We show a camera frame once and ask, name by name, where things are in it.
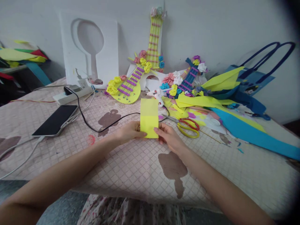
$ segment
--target power strip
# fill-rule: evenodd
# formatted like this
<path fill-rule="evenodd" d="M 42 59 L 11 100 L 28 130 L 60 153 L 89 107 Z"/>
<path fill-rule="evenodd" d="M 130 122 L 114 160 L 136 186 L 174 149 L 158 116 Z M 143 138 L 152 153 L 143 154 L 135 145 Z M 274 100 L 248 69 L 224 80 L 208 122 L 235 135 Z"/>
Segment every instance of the power strip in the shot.
<path fill-rule="evenodd" d="M 86 88 L 82 89 L 81 91 L 76 92 L 78 97 L 82 97 L 82 96 L 85 96 L 87 94 L 92 94 L 92 93 L 93 93 L 92 87 L 86 87 Z M 59 105 L 65 105 L 65 104 L 68 104 L 69 102 L 77 99 L 76 95 L 74 95 L 74 94 L 66 95 L 65 93 L 60 93 L 58 95 L 55 95 L 55 96 L 53 96 L 53 98 Z"/>

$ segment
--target yellow scissors handle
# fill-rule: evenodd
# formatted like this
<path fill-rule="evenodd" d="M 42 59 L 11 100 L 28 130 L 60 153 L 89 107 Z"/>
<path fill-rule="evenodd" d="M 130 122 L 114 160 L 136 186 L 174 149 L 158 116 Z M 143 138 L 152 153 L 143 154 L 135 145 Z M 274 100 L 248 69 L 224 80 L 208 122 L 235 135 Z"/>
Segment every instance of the yellow scissors handle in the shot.
<path fill-rule="evenodd" d="M 192 128 L 190 128 L 190 127 L 183 126 L 180 123 L 177 123 L 177 127 L 180 130 L 180 132 L 183 133 L 183 135 L 187 136 L 188 138 L 198 138 L 199 137 L 199 132 L 192 129 Z M 192 136 L 192 135 L 187 134 L 183 129 L 195 132 L 196 136 Z"/>

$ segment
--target hand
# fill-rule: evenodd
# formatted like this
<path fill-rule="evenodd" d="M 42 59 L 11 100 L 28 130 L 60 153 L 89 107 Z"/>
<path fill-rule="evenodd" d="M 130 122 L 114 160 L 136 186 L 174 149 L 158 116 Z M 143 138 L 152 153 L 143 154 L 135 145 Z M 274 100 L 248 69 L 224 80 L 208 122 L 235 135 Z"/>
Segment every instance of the hand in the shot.
<path fill-rule="evenodd" d="M 140 132 L 140 121 L 131 121 L 124 127 L 118 129 L 115 137 L 120 142 L 120 145 L 129 142 L 131 139 L 143 138 L 147 135 L 145 132 Z"/>
<path fill-rule="evenodd" d="M 159 123 L 158 127 L 159 129 L 155 127 L 154 131 L 159 135 L 157 140 L 160 144 L 167 143 L 170 150 L 177 155 L 187 147 L 172 127 L 165 123 Z"/>

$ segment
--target white wall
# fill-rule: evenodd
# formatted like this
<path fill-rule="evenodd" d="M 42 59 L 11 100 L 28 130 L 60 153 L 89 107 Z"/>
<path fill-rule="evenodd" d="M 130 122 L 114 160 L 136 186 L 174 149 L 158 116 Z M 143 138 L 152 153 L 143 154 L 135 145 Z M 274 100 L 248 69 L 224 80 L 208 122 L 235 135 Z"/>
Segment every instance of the white wall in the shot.
<path fill-rule="evenodd" d="M 64 76 L 63 47 L 58 10 L 70 9 L 116 19 L 119 23 L 119 73 L 126 72 L 127 57 L 148 46 L 150 10 L 162 1 L 151 0 L 2 0 L 0 35 L 36 43 L 52 59 L 44 68 L 56 80 Z M 296 41 L 287 12 L 275 0 L 166 0 L 162 51 L 166 72 L 187 67 L 186 57 L 199 54 L 209 75 L 242 63 L 273 41 Z M 260 71 L 268 72 L 285 49 Z M 273 74 L 274 79 L 255 97 L 280 123 L 300 118 L 298 48 Z"/>

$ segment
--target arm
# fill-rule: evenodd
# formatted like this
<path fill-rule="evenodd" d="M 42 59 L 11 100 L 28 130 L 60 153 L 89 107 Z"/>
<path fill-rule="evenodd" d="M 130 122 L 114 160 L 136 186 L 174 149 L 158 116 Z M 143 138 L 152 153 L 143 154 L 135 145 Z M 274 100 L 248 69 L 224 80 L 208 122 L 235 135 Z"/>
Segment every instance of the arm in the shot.
<path fill-rule="evenodd" d="M 207 193 L 234 224 L 274 224 L 273 220 L 243 191 L 189 149 L 174 129 L 164 123 L 155 132 L 197 177 Z"/>
<path fill-rule="evenodd" d="M 46 208 L 78 184 L 105 155 L 118 145 L 145 135 L 139 132 L 139 122 L 130 122 L 115 134 L 47 169 L 0 206 L 0 223 L 36 224 Z"/>

